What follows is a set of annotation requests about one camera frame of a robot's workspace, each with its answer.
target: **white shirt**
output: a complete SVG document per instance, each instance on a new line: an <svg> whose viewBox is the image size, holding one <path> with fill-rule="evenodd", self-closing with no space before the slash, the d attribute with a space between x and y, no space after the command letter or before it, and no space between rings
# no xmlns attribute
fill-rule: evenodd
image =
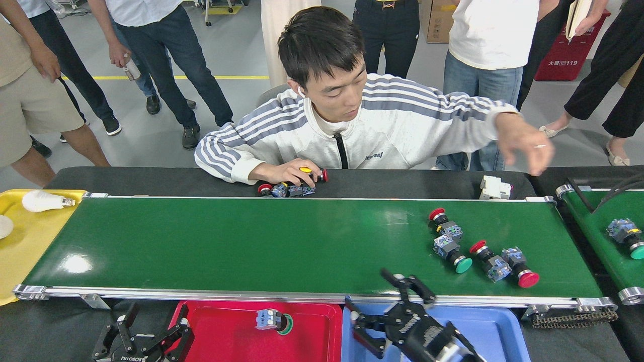
<svg viewBox="0 0 644 362"><path fill-rule="evenodd" d="M478 69L527 64L539 0L460 0L450 30L450 53Z"/></svg>
<svg viewBox="0 0 644 362"><path fill-rule="evenodd" d="M114 21L123 26L155 23L181 3L182 0L105 0Z"/></svg>
<svg viewBox="0 0 644 362"><path fill-rule="evenodd" d="M18 0L18 3L29 19L49 11L45 0Z"/></svg>

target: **sneaker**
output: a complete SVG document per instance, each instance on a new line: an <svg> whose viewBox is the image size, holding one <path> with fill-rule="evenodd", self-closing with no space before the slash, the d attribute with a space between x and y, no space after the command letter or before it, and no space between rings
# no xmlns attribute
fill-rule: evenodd
<svg viewBox="0 0 644 362"><path fill-rule="evenodd" d="M185 102L188 103L188 108L190 108L191 110L197 108L197 102L188 98L185 99Z"/></svg>
<svg viewBox="0 0 644 362"><path fill-rule="evenodd" d="M85 126L90 125L90 123L85 118L83 118L82 120L83 120L83 122L85 122ZM67 143L67 140L65 139L65 137L63 135L61 135L61 143Z"/></svg>
<svg viewBox="0 0 644 362"><path fill-rule="evenodd" d="M49 147L45 146L44 144L41 144L36 140L33 136L29 136L32 138L32 147L38 151L44 158L47 158L52 155L52 151Z"/></svg>
<svg viewBox="0 0 644 362"><path fill-rule="evenodd" d="M105 132L107 132L108 136L118 135L123 129L120 123L118 123L118 119L114 116L104 119L103 126L105 126Z"/></svg>
<svg viewBox="0 0 644 362"><path fill-rule="evenodd" d="M161 103L158 95L151 95L146 99L146 110L151 115L156 115L161 110Z"/></svg>
<svg viewBox="0 0 644 362"><path fill-rule="evenodd" d="M198 124L184 127L184 137L181 140L184 149L190 150L197 147L197 143L199 143L199 131L201 131L201 127Z"/></svg>

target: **man's left hand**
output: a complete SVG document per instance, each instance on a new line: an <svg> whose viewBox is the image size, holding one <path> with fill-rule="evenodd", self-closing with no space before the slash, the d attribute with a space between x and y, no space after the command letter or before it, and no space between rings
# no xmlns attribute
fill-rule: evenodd
<svg viewBox="0 0 644 362"><path fill-rule="evenodd" d="M543 132L530 126L521 115L516 113L500 113L495 122L498 131L498 150L506 164L515 163L514 150L519 149L526 154L530 175L541 175L553 159L552 142Z"/></svg>

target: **green belt surface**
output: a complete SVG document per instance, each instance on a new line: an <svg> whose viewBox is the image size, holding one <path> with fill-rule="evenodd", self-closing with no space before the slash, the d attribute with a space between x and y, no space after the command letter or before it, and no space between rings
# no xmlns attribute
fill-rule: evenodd
<svg viewBox="0 0 644 362"><path fill-rule="evenodd" d="M476 259L455 273L431 249L437 207L466 256L518 246L539 283L493 283ZM458 200L87 198L23 284L373 295L394 290L381 267L439 295L603 295L553 204Z"/></svg>
<svg viewBox="0 0 644 362"><path fill-rule="evenodd" d="M593 206L597 206L607 193L582 192ZM632 259L628 248L617 244L606 231L614 219L629 218L638 227L644 227L644 192L621 193L603 204L594 214L588 212L582 199L574 192L563 194L562 199L617 287L644 287L644 260Z"/></svg>

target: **light bulb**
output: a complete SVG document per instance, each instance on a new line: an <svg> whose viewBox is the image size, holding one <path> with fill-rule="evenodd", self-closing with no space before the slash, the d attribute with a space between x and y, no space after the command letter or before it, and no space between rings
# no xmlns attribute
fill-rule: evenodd
<svg viewBox="0 0 644 362"><path fill-rule="evenodd" d="M5 215L0 215L0 239L4 239L14 230L14 222Z"/></svg>
<svg viewBox="0 0 644 362"><path fill-rule="evenodd" d="M23 206L27 211L40 213L45 210L62 209L76 205L76 201L60 195L52 195L43 190L33 190L24 194Z"/></svg>

